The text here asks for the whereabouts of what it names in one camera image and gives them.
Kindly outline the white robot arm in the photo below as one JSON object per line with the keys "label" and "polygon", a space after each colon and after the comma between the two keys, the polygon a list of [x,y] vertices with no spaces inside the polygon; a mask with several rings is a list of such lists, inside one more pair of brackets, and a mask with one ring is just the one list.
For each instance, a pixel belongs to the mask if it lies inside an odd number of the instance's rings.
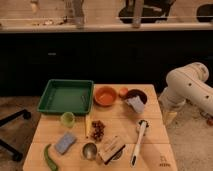
{"label": "white robot arm", "polygon": [[167,74],[167,86],[158,98],[165,125],[173,121],[187,100],[213,117],[213,87],[206,84],[208,78],[209,70],[200,62],[173,69]]}

